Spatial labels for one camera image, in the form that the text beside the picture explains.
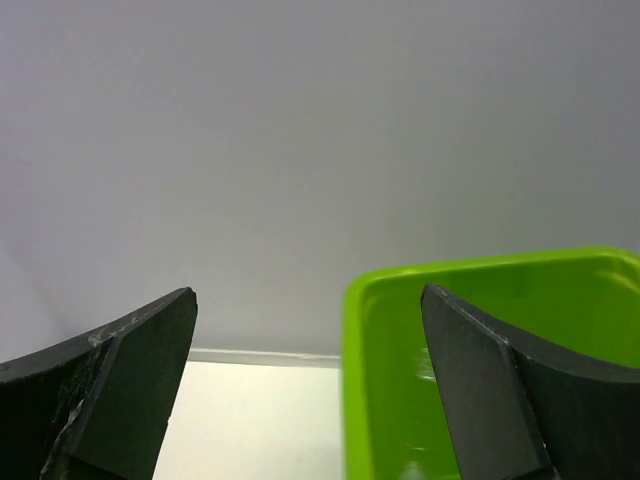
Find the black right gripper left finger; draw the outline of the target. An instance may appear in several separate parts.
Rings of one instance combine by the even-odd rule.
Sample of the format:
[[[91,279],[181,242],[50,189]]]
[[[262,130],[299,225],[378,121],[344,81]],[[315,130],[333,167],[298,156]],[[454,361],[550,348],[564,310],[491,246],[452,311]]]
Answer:
[[[181,288],[2,363],[2,478],[152,478],[196,318]]]

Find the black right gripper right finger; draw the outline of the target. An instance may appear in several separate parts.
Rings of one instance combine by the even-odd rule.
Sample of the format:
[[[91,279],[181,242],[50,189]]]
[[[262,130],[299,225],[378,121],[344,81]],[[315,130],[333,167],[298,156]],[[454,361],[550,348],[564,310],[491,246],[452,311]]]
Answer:
[[[428,284],[424,335],[463,479],[636,479],[639,371]]]

